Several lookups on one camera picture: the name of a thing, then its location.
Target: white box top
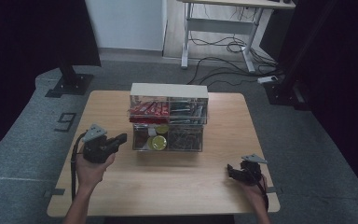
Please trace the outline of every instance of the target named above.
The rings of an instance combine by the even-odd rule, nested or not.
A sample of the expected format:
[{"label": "white box top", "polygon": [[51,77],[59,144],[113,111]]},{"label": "white box top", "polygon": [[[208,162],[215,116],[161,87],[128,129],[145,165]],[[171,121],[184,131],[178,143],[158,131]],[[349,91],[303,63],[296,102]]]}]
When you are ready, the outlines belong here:
[{"label": "white box top", "polygon": [[208,99],[208,89],[196,85],[132,83],[131,95]]}]

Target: tabletop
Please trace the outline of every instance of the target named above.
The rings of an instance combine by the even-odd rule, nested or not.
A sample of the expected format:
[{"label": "tabletop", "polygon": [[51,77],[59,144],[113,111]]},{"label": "tabletop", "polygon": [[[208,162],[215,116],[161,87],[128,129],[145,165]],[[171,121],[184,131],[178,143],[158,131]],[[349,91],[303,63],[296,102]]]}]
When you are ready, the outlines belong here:
[{"label": "tabletop", "polygon": [[293,1],[286,4],[281,2],[273,2],[269,0],[177,0],[184,3],[195,4],[211,4],[222,6],[235,6],[235,7],[264,7],[264,8],[280,8],[280,9],[294,9],[296,7]]},{"label": "tabletop", "polygon": [[[227,164],[240,169],[241,156],[264,158],[243,95],[209,93],[209,118],[204,128],[202,152],[140,152],[132,150],[132,125],[127,110],[129,91],[94,91],[90,94],[74,138],[92,123],[107,130],[107,137],[128,134],[115,162],[89,202],[89,216],[175,216],[240,214],[253,212],[235,180],[227,176]],[[64,217],[71,204],[71,150],[48,206],[52,217]],[[266,164],[260,164],[271,187]],[[280,204],[269,193],[269,211]]]}]

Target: gray carpet floor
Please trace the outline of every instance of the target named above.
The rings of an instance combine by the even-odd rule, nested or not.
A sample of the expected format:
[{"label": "gray carpet floor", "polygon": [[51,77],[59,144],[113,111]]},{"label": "gray carpet floor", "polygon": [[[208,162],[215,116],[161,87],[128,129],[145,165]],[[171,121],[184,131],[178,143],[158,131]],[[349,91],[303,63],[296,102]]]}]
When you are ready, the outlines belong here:
[{"label": "gray carpet floor", "polygon": [[[102,61],[102,67],[76,66],[78,74],[93,74],[84,96],[46,98],[61,74],[58,69],[40,75],[29,104],[0,142],[0,224],[61,223],[47,215],[51,192],[75,137],[77,124],[91,91],[129,91],[132,82],[186,84],[195,66],[179,63]],[[205,76],[212,67],[204,66]],[[232,84],[250,77],[208,79]],[[270,214],[273,223],[358,223],[358,179],[351,167],[309,111],[270,105],[256,82],[230,86],[214,83],[209,91],[240,92],[249,107],[271,177],[278,189],[281,210]],[[69,132],[56,132],[62,113],[76,113]],[[236,223],[255,223],[252,214],[234,216]],[[90,217],[88,223],[103,223]]]}]

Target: desk leg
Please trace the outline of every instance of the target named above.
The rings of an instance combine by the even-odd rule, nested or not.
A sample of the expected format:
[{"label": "desk leg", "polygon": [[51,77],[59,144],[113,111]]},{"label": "desk leg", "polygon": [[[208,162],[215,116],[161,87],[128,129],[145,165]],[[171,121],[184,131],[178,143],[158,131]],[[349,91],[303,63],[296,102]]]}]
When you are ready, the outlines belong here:
[{"label": "desk leg", "polygon": [[191,3],[187,3],[187,15],[185,21],[185,43],[182,48],[182,69],[187,69],[188,62],[188,21],[190,20],[191,15]]},{"label": "desk leg", "polygon": [[263,14],[263,9],[264,8],[262,8],[262,7],[259,7],[257,9],[257,13],[255,15],[255,22],[252,27],[252,31],[249,34],[248,42],[246,43],[245,47],[242,47],[243,58],[245,59],[246,66],[248,66],[248,70],[250,73],[255,72],[255,67],[253,66],[252,58],[251,58],[251,55],[249,54],[249,51],[250,51],[250,49],[252,47],[252,43],[255,39],[255,32],[257,31],[258,24],[260,23],[260,18],[261,18],[261,15]]}]

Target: white wall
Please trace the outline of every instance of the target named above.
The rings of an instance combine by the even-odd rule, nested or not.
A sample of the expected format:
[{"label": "white wall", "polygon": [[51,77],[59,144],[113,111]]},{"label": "white wall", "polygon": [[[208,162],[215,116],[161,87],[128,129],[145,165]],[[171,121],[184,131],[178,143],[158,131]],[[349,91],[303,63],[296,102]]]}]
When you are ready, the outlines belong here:
[{"label": "white wall", "polygon": [[166,0],[86,0],[98,48],[162,50]]}]

